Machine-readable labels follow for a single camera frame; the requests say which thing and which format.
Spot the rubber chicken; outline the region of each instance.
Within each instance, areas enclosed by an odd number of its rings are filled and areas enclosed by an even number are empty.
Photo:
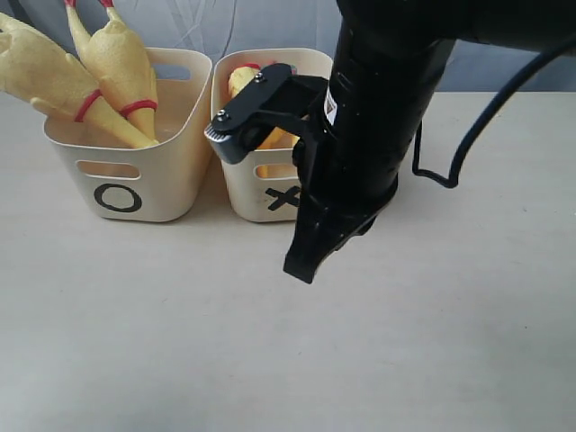
[[[124,23],[112,0],[99,0],[110,21],[92,37],[80,21],[76,0],[64,0],[80,60],[100,83],[110,105],[151,140],[156,139],[156,72],[140,36]]]
[[[86,122],[131,148],[155,144],[102,97],[82,64],[46,35],[0,13],[0,90],[49,117]]]
[[[260,72],[260,66],[248,63],[246,65],[237,67],[232,71],[228,81],[228,90],[230,97],[236,97],[238,93],[246,87],[250,81],[252,81],[257,73]],[[274,128],[270,135],[265,139],[265,141],[258,147],[259,150],[269,150],[269,149],[284,149],[285,144],[282,145],[281,140],[285,136],[290,137],[291,146],[294,147],[298,142],[298,137],[282,130],[279,128]]]

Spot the background wall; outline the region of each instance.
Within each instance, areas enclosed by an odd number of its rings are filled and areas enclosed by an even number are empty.
[[[0,0],[12,13],[20,3],[34,25],[74,52],[63,0]],[[199,50],[218,60],[235,50],[309,47],[332,55],[340,14],[335,0],[116,0],[128,25],[149,46]],[[90,32],[106,22],[97,0],[77,0]],[[440,86],[444,91],[493,91],[535,54],[461,42]],[[535,77],[528,91],[575,91],[576,59],[562,58]]]

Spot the white label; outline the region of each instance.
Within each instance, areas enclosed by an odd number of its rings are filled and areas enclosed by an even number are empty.
[[[328,122],[334,126],[334,122],[336,121],[336,114],[338,114],[338,104],[332,97],[332,93],[330,89],[326,93],[326,100],[324,101],[324,114],[328,119]]]

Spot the table surface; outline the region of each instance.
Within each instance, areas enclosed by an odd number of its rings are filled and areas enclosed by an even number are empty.
[[[491,94],[437,94],[445,172]],[[519,94],[308,286],[212,161],[175,223],[102,220],[0,97],[0,430],[576,430],[576,94]]]

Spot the storage bin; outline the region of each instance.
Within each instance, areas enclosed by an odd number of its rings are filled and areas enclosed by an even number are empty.
[[[299,75],[326,79],[332,69],[332,59],[314,49],[254,49],[229,54],[214,67],[212,118],[230,101],[228,82],[235,68],[250,63],[264,67],[274,62],[294,66]],[[222,161],[232,208],[240,217],[253,222],[296,219],[300,182],[292,152],[291,148],[258,149],[240,164],[229,165]]]
[[[203,135],[210,121],[212,61],[185,49],[148,48],[148,54],[156,68],[184,71],[184,79],[157,81],[158,145],[120,148],[115,138],[86,124],[44,122],[47,140],[86,204],[106,219],[164,222],[181,217],[192,208],[212,156]]]

